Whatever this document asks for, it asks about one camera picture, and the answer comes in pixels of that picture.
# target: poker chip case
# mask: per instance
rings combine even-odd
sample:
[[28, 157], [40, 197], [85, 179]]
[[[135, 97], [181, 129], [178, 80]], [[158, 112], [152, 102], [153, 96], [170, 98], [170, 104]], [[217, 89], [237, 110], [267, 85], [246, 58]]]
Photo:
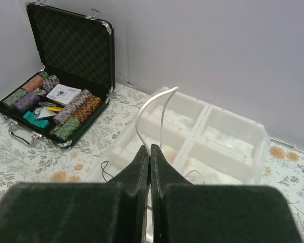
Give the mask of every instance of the poker chip case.
[[[115, 87], [113, 27], [109, 22], [98, 19], [98, 11], [95, 9], [91, 9], [87, 16], [41, 2], [27, 3], [26, 9], [43, 69], [0, 100], [0, 115], [9, 120], [10, 136], [25, 145], [32, 147], [36, 139], [43, 138], [68, 149], [109, 104], [109, 95]], [[43, 129], [24, 119], [16, 108], [8, 109], [3, 104], [5, 99], [21, 90], [42, 71], [57, 76], [62, 85], [89, 90], [92, 95], [100, 98], [99, 106], [67, 141], [51, 133], [56, 127], [53, 120]], [[43, 102], [55, 103], [47, 97], [39, 98]], [[31, 137], [17, 136], [17, 129], [30, 131]]]

